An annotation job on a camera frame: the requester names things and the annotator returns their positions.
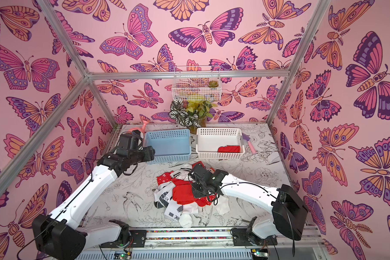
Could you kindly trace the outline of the white plastic basket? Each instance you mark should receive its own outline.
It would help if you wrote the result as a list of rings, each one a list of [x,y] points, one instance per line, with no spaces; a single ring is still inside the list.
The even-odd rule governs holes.
[[[240,146],[240,153],[218,153],[221,146]],[[196,152],[199,159],[238,160],[245,154],[242,144],[242,131],[239,128],[198,128]]]

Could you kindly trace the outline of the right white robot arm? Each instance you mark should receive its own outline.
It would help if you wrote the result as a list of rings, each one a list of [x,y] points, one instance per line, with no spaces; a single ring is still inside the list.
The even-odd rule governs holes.
[[[293,241],[301,240],[309,209],[291,186],[267,187],[223,170],[212,173],[201,165],[194,166],[188,178],[195,198],[235,197],[269,212],[269,218],[255,217],[250,221],[254,236],[265,239],[280,234]]]

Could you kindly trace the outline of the light blue plastic basket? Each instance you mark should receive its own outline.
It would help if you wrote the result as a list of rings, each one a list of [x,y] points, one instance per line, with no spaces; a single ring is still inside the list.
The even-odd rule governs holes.
[[[154,159],[148,164],[189,161],[192,154],[190,130],[150,131],[145,134],[145,147],[155,150]]]

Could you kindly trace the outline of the plain red sock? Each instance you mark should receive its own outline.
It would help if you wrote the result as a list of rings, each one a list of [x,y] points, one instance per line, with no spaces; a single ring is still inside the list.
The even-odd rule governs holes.
[[[216,199],[216,196],[203,198],[194,197],[191,186],[192,182],[188,177],[188,173],[196,165],[201,165],[203,168],[205,168],[204,164],[201,161],[198,161],[193,165],[185,164],[178,171],[170,174],[171,182],[175,185],[172,190],[172,199],[179,205],[189,205],[191,203],[196,203],[199,207],[204,207],[211,205],[211,203]]]

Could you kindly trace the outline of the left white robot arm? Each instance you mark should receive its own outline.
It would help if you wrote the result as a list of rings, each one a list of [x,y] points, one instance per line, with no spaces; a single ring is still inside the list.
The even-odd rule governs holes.
[[[90,176],[48,215],[37,216],[32,223],[38,251],[57,260],[74,260],[84,249],[113,243],[126,247],[131,242],[129,225],[120,220],[80,230],[83,216],[100,195],[119,177],[130,176],[130,167],[154,159],[155,150],[143,147],[143,130],[133,128],[120,135],[112,150],[96,163]]]

